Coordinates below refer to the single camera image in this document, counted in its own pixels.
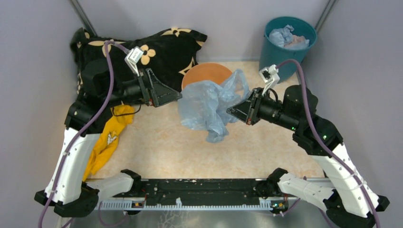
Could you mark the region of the light blue trash bag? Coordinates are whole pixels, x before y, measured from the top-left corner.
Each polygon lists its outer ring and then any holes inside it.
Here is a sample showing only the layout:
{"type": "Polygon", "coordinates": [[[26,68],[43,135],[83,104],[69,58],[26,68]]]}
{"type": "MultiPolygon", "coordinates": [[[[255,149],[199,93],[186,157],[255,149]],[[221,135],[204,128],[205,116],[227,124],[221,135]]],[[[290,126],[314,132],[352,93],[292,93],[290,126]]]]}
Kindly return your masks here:
{"type": "Polygon", "coordinates": [[[237,118],[227,109],[246,100],[249,84],[241,69],[236,69],[223,83],[212,81],[192,83],[182,90],[178,100],[181,125],[198,131],[207,131],[206,141],[219,143],[229,135],[226,126],[237,118]]]}

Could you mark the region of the orange plastic bin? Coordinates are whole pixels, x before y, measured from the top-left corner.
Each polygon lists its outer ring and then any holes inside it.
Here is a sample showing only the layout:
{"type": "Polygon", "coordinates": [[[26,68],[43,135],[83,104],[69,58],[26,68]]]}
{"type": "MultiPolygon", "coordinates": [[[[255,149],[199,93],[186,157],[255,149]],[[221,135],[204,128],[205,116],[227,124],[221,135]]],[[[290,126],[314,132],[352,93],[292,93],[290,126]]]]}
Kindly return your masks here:
{"type": "Polygon", "coordinates": [[[182,89],[187,85],[200,82],[212,81],[216,84],[223,83],[232,74],[227,67],[218,63],[201,63],[192,67],[183,77],[182,89]]]}

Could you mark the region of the teal plastic bin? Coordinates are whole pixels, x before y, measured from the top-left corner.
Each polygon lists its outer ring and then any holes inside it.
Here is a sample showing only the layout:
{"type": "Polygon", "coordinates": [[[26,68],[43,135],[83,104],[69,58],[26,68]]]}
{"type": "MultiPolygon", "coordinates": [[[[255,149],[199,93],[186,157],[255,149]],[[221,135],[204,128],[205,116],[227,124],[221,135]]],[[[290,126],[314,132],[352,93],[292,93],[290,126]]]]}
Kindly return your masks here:
{"type": "Polygon", "coordinates": [[[264,41],[260,53],[259,70],[271,65],[279,65],[281,62],[294,59],[299,63],[303,61],[309,50],[315,45],[317,41],[317,33],[314,27],[308,22],[296,17],[277,17],[269,21],[264,30],[264,41]],[[269,41],[269,33],[273,29],[284,28],[286,25],[291,25],[295,29],[292,33],[297,36],[304,36],[310,40],[308,48],[302,50],[288,50],[280,48],[269,41]]]}

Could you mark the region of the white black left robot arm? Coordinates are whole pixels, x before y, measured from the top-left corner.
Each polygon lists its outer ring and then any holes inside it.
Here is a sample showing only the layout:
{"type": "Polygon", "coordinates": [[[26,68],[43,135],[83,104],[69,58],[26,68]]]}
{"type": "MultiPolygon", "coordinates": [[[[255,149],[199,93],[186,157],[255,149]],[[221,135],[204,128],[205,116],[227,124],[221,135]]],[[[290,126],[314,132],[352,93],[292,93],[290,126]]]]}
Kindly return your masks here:
{"type": "Polygon", "coordinates": [[[112,108],[119,102],[132,105],[144,101],[148,106],[160,107],[182,97],[162,83],[151,69],[137,69],[131,61],[127,68],[126,79],[116,76],[112,63],[101,59],[90,62],[82,71],[96,92],[86,93],[69,108],[55,171],[47,187],[34,196],[43,206],[40,219],[49,207],[63,218],[86,217],[105,199],[121,193],[135,197],[142,192],[140,176],[130,170],[91,183],[83,179],[90,154],[112,117],[112,108]]]}

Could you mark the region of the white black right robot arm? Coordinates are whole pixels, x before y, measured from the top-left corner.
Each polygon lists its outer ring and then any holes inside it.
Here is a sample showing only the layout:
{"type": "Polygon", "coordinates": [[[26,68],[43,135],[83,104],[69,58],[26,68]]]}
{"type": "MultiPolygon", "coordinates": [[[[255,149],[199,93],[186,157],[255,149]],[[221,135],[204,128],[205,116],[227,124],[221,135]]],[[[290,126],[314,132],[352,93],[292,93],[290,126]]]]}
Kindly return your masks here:
{"type": "Polygon", "coordinates": [[[282,101],[270,98],[258,87],[246,100],[227,109],[247,125],[265,120],[291,130],[293,141],[319,164],[332,183],[331,187],[314,184],[277,168],[256,191],[260,197],[296,196],[318,207],[341,228],[378,228],[378,213],[390,202],[366,184],[335,125],[316,114],[317,103],[317,97],[301,85],[288,87],[282,101]]]}

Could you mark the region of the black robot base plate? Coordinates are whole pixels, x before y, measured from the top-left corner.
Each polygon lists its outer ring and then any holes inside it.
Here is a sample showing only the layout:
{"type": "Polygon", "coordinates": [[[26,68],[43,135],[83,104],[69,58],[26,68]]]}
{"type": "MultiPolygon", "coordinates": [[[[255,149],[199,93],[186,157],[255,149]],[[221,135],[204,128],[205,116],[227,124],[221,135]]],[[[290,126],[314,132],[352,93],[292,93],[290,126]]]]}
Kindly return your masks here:
{"type": "Polygon", "coordinates": [[[145,198],[147,206],[252,206],[260,200],[288,200],[289,193],[266,179],[143,179],[117,198],[145,198]]]}

